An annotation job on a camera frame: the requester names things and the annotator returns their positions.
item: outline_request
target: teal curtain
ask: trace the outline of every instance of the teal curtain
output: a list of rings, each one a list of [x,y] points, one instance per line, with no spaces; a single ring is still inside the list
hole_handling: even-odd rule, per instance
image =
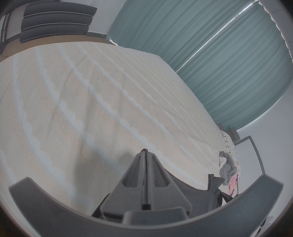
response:
[[[177,71],[254,0],[127,0],[107,35],[159,55]],[[216,124],[239,129],[268,110],[293,78],[280,31],[259,3],[242,12],[179,71]]]

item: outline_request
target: gray clothing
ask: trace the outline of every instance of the gray clothing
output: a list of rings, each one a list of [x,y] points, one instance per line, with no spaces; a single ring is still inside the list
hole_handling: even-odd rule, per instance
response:
[[[221,151],[219,153],[219,156],[226,158],[226,163],[220,169],[219,173],[220,173],[220,176],[224,178],[223,185],[229,185],[231,177],[234,176],[237,172],[237,168],[235,166],[235,163],[232,157],[228,153]]]

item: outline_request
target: patterned pillow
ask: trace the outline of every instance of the patterned pillow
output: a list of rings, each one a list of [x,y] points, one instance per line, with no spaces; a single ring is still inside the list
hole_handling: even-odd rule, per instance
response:
[[[226,148],[228,150],[228,154],[232,157],[233,161],[235,162],[236,164],[236,167],[237,167],[237,181],[239,182],[240,181],[240,165],[239,165],[239,160],[237,159],[237,153],[235,151],[235,147],[234,147],[234,144],[232,142],[232,139],[230,137],[230,135],[228,135],[226,132],[220,130],[223,134],[223,138],[225,140],[225,145],[226,145]]]

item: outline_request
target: floor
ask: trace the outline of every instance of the floor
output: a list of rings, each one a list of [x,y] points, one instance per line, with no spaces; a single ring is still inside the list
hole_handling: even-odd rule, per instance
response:
[[[31,40],[25,43],[20,43],[19,39],[16,39],[6,45],[2,54],[0,54],[0,62],[4,59],[26,50],[30,47],[45,45],[51,43],[61,43],[61,42],[73,42],[73,41],[91,41],[91,42],[102,42],[113,45],[108,39],[97,38],[97,37],[87,37],[85,35],[60,35],[60,36],[50,36],[44,37],[36,40]]]

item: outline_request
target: mattress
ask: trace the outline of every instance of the mattress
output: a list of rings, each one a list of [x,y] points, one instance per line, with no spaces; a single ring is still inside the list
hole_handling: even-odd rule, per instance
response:
[[[91,215],[143,148],[178,179],[207,189],[223,135],[159,56],[69,42],[0,63],[0,203],[30,235],[8,187],[26,176]]]

